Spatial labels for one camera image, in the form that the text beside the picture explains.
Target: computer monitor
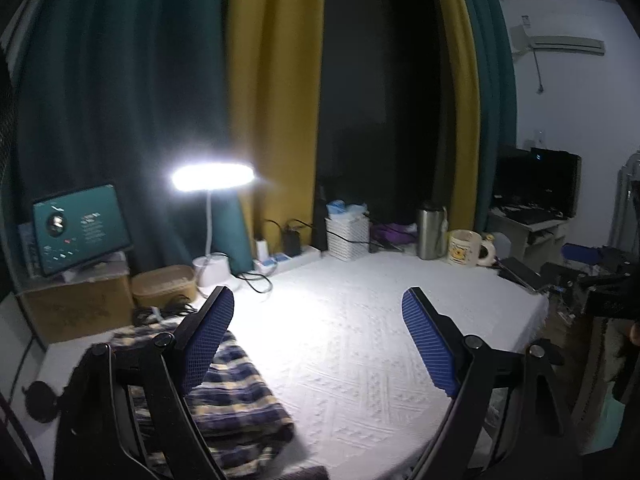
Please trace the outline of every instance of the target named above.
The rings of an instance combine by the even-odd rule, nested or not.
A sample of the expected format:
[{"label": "computer monitor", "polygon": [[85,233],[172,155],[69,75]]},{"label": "computer monitor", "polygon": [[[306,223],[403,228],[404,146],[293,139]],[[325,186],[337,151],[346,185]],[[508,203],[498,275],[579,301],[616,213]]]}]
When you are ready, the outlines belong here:
[{"label": "computer monitor", "polygon": [[547,209],[574,217],[580,193],[582,159],[573,153],[532,148],[536,201]]},{"label": "computer monitor", "polygon": [[533,160],[531,152],[501,146],[495,168],[495,206],[527,204],[533,200]]},{"label": "computer monitor", "polygon": [[111,184],[34,202],[33,227],[44,276],[131,245]]}]

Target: teal curtain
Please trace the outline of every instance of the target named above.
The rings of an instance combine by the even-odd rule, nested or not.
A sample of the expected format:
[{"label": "teal curtain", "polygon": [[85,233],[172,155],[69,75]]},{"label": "teal curtain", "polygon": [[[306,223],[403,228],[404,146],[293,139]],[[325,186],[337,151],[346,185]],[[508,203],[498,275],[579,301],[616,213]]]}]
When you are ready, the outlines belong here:
[{"label": "teal curtain", "polygon": [[515,80],[499,0],[466,0],[480,85],[480,150],[475,229],[483,231],[492,201],[498,149],[515,144]]},{"label": "teal curtain", "polygon": [[511,44],[507,25],[504,22],[500,0],[487,0],[494,26],[498,77],[500,79],[500,145],[515,146],[518,121],[516,76],[513,71]]},{"label": "teal curtain", "polygon": [[[170,181],[228,155],[222,0],[44,0],[18,75],[22,209],[113,182],[139,270],[204,253],[205,195]],[[238,198],[214,197],[214,248],[252,267]]]}]

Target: desk lamp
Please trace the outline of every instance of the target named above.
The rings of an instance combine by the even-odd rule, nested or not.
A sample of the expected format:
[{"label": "desk lamp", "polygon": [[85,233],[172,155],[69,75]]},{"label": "desk lamp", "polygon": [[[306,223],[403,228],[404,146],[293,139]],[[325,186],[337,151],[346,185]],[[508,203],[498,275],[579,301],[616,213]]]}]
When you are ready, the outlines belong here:
[{"label": "desk lamp", "polygon": [[198,286],[216,285],[230,277],[227,257],[215,256],[211,253],[213,238],[211,193],[214,190],[244,186],[253,179],[254,170],[250,166],[231,162],[191,164],[173,174],[172,181],[178,190],[207,192],[207,241],[204,256],[197,257],[193,261]]}]

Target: yellow curtain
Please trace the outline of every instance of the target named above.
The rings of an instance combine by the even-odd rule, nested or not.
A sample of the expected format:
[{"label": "yellow curtain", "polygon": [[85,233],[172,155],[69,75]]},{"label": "yellow curtain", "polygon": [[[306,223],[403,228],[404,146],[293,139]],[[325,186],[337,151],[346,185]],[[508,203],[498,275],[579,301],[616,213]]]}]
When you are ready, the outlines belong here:
[{"label": "yellow curtain", "polygon": [[[324,0],[229,0],[229,110],[237,154],[259,181],[241,196],[250,238],[277,229],[264,219],[311,223]],[[308,243],[309,230],[303,231]]]},{"label": "yellow curtain", "polygon": [[449,204],[452,229],[472,229],[480,145],[478,63],[465,0],[439,0],[444,18],[456,105],[456,163]]}]

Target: air conditioner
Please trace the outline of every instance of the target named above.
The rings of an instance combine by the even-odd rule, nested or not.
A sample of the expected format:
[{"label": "air conditioner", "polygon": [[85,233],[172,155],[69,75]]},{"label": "air conditioner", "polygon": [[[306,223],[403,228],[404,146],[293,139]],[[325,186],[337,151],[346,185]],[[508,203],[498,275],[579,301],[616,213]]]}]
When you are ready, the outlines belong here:
[{"label": "air conditioner", "polygon": [[559,50],[604,56],[604,41],[575,36],[529,36],[522,25],[511,27],[511,41],[518,52],[527,50]]}]

